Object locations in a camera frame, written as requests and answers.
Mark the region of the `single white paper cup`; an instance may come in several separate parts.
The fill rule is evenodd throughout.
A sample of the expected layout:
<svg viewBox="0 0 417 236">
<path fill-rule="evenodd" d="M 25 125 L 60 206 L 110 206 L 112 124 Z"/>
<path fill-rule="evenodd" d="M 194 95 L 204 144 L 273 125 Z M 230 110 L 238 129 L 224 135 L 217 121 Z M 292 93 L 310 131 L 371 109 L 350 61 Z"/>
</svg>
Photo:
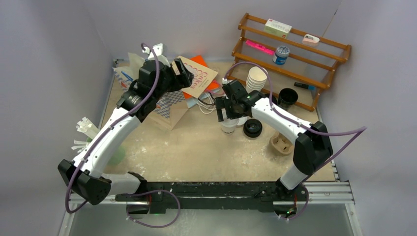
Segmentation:
<svg viewBox="0 0 417 236">
<path fill-rule="evenodd" d="M 225 120 L 223 122 L 220 123 L 221 125 L 221 130 L 224 134 L 226 135 L 231 135 L 234 133 L 236 126 L 238 124 L 238 120 L 234 119 L 234 120 Z"/>
</svg>

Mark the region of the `checkered paper bakery bag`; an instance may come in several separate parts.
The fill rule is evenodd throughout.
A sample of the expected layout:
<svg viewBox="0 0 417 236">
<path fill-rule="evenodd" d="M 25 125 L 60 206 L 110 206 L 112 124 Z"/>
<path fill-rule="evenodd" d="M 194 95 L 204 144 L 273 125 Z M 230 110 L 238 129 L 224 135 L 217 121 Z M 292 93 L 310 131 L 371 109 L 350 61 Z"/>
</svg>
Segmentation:
<svg viewBox="0 0 417 236">
<path fill-rule="evenodd" d="M 117 108 L 130 111 L 141 103 L 150 92 L 158 73 L 158 83 L 153 93 L 131 115 L 140 122 L 149 118 L 160 127 L 172 130 L 188 110 L 181 90 L 191 86 L 194 75 L 185 68 L 180 58 L 174 59 L 170 66 L 160 61 L 159 70 L 154 60 L 146 60 L 138 72 L 138 79 L 129 84 L 128 90 L 117 102 Z"/>
</svg>

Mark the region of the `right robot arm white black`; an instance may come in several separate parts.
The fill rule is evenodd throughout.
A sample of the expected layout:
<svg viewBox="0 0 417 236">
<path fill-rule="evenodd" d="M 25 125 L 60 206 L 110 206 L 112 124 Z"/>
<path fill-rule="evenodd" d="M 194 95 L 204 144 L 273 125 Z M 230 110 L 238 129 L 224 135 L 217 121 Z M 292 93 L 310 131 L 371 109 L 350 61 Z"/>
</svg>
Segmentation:
<svg viewBox="0 0 417 236">
<path fill-rule="evenodd" d="M 327 127 L 310 123 L 278 107 L 259 91 L 247 92 L 237 80 L 223 85 L 225 96 L 215 99 L 219 122 L 224 118 L 252 117 L 274 128 L 294 145 L 293 163 L 277 181 L 276 193 L 290 199 L 296 187 L 333 155 Z"/>
</svg>

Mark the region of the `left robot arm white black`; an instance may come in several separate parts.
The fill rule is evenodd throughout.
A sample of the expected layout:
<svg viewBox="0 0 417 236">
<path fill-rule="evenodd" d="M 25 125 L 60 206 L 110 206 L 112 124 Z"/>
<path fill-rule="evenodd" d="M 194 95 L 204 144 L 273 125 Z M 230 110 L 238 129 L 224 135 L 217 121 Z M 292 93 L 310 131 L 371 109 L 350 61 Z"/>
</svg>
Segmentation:
<svg viewBox="0 0 417 236">
<path fill-rule="evenodd" d="M 99 204 L 109 195 L 128 194 L 134 201 L 145 198 L 147 188 L 142 185 L 145 179 L 139 174 L 104 175 L 103 172 L 122 142 L 153 112 L 163 95 L 191 86 L 194 75 L 180 58 L 173 62 L 176 69 L 157 60 L 145 61 L 139 69 L 139 78 L 121 96 L 110 119 L 92 142 L 73 160 L 64 159 L 59 163 L 58 171 L 67 185 L 67 212 L 72 213 L 69 208 L 72 192 L 91 205 Z"/>
</svg>

